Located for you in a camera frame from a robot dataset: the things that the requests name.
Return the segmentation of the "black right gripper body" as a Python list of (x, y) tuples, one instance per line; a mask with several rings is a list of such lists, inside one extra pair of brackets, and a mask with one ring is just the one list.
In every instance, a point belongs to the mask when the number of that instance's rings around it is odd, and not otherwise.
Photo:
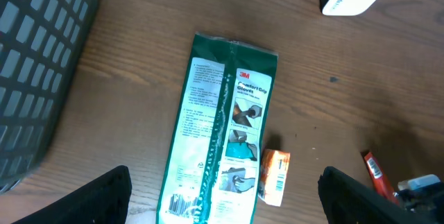
[(429, 174), (398, 183), (396, 198), (408, 212), (429, 223), (443, 223), (443, 181)]

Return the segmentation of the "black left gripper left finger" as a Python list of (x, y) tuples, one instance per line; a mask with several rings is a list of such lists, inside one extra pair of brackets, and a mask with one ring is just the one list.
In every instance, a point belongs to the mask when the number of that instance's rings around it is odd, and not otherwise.
[(120, 165), (15, 224), (125, 224), (131, 193), (129, 169)]

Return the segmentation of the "orange stick sachet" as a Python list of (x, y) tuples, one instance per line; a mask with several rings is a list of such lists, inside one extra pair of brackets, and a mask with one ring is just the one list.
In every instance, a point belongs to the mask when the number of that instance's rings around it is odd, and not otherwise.
[(391, 183), (389, 182), (388, 177), (379, 167), (379, 163), (375, 159), (374, 155), (371, 152), (367, 152), (364, 155), (364, 161), (366, 163), (368, 172), (370, 174), (376, 192), (383, 198), (389, 200), (390, 202), (399, 205), (399, 201), (395, 196), (396, 192), (392, 187)]

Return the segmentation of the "green 3M cloth package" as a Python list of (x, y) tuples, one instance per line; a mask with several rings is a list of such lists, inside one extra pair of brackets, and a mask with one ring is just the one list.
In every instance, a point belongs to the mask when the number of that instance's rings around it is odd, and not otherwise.
[(252, 223), (277, 64), (276, 52), (195, 34), (158, 223)]

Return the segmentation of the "small orange white box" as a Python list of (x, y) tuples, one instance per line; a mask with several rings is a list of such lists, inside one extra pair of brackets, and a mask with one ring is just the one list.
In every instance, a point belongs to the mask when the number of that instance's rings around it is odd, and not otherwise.
[(267, 205), (280, 207), (291, 154), (265, 149), (260, 166), (258, 196)]

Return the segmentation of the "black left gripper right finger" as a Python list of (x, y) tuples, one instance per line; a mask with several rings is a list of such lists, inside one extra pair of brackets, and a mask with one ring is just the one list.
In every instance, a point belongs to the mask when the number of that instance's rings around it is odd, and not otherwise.
[(328, 166), (318, 181), (318, 195), (329, 224), (418, 224), (426, 218), (401, 209), (342, 171)]

